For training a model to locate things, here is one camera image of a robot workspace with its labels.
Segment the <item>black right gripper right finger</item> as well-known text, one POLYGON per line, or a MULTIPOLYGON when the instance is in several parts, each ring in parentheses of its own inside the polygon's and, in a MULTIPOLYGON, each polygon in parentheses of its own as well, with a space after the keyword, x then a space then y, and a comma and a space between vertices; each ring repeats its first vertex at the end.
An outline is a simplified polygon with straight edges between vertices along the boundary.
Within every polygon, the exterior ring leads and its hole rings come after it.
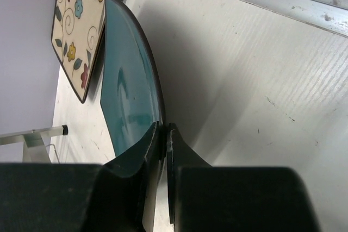
POLYGON ((175 231, 208 231, 214 186, 212 167, 182 138, 176 124, 167 133, 167 188, 170 223, 175 231))

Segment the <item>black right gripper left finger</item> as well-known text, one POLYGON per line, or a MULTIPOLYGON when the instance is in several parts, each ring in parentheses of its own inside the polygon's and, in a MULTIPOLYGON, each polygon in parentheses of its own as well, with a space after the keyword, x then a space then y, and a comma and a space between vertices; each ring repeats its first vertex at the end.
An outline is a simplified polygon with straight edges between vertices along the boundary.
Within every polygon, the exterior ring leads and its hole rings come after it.
POLYGON ((159 123, 107 163, 111 174, 101 231, 153 231, 159 178, 159 123))

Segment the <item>teal square plate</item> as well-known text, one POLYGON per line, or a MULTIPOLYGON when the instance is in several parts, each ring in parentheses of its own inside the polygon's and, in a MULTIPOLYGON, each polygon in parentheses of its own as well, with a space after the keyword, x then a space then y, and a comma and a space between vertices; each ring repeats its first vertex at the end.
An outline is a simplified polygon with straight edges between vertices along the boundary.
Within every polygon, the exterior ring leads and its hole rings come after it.
POLYGON ((163 93, 148 39, 121 0, 104 0, 105 49, 101 108, 116 156, 152 123, 165 122, 163 93))

